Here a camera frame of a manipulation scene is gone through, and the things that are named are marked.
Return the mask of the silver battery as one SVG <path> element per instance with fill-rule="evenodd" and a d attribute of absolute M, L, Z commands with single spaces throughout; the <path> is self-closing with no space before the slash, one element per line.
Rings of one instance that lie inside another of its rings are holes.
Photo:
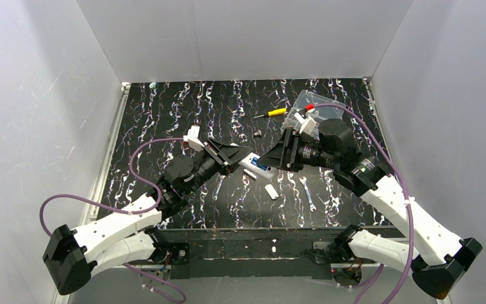
<path fill-rule="evenodd" d="M 246 175 L 247 175 L 249 178 L 251 178 L 251 179 L 252 179 L 252 180 L 254 180 L 254 181 L 256 181 L 256 180 L 258 179 L 258 176 L 257 176 L 255 173 L 253 173 L 253 172 L 251 172 L 250 170 L 248 170 L 248 169 L 244 169 L 244 173 L 245 173 L 245 174 L 246 174 Z"/>

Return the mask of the white battery cover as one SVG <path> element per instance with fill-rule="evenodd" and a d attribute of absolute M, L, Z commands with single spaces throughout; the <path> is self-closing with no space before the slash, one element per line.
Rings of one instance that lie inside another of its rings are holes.
<path fill-rule="evenodd" d="M 272 184 L 267 184 L 265 186 L 265 190 L 268 193 L 268 196 L 270 197 L 271 200 L 276 200 L 279 197 L 279 194 L 277 193 L 276 189 Z"/>

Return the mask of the white remote control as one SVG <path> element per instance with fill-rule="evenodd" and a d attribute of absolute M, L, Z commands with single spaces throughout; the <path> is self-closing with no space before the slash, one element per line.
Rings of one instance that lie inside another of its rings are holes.
<path fill-rule="evenodd" d="M 258 164 L 259 159 L 259 155 L 250 151 L 238 164 L 254 175 L 264 177 L 265 179 L 272 179 L 277 175 L 277 169 Z"/>

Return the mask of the yellow handled screwdriver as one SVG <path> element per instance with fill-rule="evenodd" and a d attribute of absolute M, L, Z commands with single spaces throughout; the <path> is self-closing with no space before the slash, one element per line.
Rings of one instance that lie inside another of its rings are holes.
<path fill-rule="evenodd" d="M 267 112 L 264 112 L 263 114 L 257 115 L 257 116 L 254 117 L 254 119 L 265 118 L 265 117 L 274 117 L 274 116 L 277 116 L 277 115 L 283 115 L 286 112 L 287 112 L 286 108 L 279 108 L 279 109 L 267 111 Z"/>

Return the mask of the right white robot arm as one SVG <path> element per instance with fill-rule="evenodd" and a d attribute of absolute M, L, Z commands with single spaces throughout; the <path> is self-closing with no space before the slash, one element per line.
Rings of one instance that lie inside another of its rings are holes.
<path fill-rule="evenodd" d="M 290 172 L 306 165 L 329 168 L 341 186 L 379 210 L 409 239 L 399 243 L 350 225 L 335 238 L 332 253 L 406 270 L 433 298 L 446 298 L 482 251 L 476 239 L 459 237 L 407 197 L 388 166 L 356 149 L 352 130 L 340 119 L 321 122 L 317 137 L 286 129 L 258 164 Z"/>

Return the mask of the clear plastic screw box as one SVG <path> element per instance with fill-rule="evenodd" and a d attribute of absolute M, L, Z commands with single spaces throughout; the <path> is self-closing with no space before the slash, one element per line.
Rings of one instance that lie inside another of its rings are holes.
<path fill-rule="evenodd" d="M 302 121 L 297 118 L 296 114 L 300 111 L 303 111 L 303 109 L 305 109 L 309 105 L 316 106 L 322 104 L 335 104 L 342 107 L 346 106 L 344 103 L 341 103 L 337 100 L 326 98 L 308 90 L 303 90 L 298 95 L 295 103 L 292 105 L 292 108 L 288 111 L 285 120 L 283 121 L 283 124 L 281 126 L 281 132 L 283 132 L 286 128 L 293 128 L 296 131 L 300 131 L 302 129 Z M 311 136 L 315 139 L 318 139 L 319 124 L 328 119 L 342 120 L 343 114 L 344 111 L 339 108 L 333 106 L 324 106 L 317 109 L 311 109 L 306 113 L 301 113 L 300 116 L 302 118 L 311 117 L 316 122 L 315 127 L 311 131 Z"/>

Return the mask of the silver wrench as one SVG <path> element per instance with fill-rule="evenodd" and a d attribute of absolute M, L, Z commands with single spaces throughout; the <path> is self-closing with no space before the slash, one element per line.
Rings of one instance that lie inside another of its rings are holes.
<path fill-rule="evenodd" d="M 308 199 L 308 203 L 309 203 L 309 210 L 310 210 L 310 212 L 315 212 L 316 211 L 316 206 L 313 203 L 313 200 L 312 200 L 312 197 L 311 197 L 311 193 L 310 193 L 309 187 L 307 185 L 307 178 L 306 177 L 300 177 L 299 178 L 299 181 L 300 181 L 300 183 L 302 184 L 302 186 L 304 188 L 304 192 L 306 193 L 306 196 L 307 196 L 307 199 Z"/>

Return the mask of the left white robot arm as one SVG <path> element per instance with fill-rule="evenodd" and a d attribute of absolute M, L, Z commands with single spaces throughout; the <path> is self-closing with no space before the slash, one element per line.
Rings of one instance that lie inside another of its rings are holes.
<path fill-rule="evenodd" d="M 223 144 L 209 138 L 184 139 L 196 151 L 195 157 L 176 156 L 170 160 L 152 189 L 122 209 L 86 225 L 62 225 L 50 231 L 42 256 L 60 295 L 69 295 L 85 286 L 96 274 L 136 260 L 151 260 L 170 250 L 156 236 L 154 226 L 187 205 L 187 196 L 196 192 L 216 174 L 228 175 L 240 166 L 252 164 L 250 147 Z"/>

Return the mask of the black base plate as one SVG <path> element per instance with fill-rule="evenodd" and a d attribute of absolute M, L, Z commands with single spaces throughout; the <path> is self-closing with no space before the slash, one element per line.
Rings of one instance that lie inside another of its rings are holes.
<path fill-rule="evenodd" d="M 205 277 L 310 277 L 332 279 L 336 270 L 354 268 L 360 280 L 369 258 L 347 257 L 335 251 L 342 228 L 272 229 L 147 229 L 161 249 L 151 261 L 136 265 L 151 269 L 171 253 L 172 279 Z"/>

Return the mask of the aluminium frame rail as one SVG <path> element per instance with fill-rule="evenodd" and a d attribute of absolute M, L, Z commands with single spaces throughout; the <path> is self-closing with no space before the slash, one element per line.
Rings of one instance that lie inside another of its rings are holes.
<path fill-rule="evenodd" d="M 90 200 L 96 201 L 98 203 L 101 203 L 101 198 L 103 196 L 104 185 L 111 166 L 113 150 L 117 142 L 118 132 L 122 122 L 125 107 L 127 104 L 130 88 L 131 88 L 131 83 L 122 82 L 122 88 L 121 88 L 122 94 L 117 104 L 115 117 L 109 129 L 109 134 L 106 138 L 103 157 L 101 158 L 101 162 L 98 167 L 96 179 L 94 181 L 93 187 L 90 190 L 88 196 Z M 84 208 L 84 212 L 80 223 L 89 224 L 93 220 L 97 219 L 98 212 L 99 212 L 98 206 L 87 204 L 86 207 Z M 58 292 L 55 292 L 53 303 L 68 303 L 70 300 L 70 296 L 71 294 L 63 296 L 60 295 Z"/>

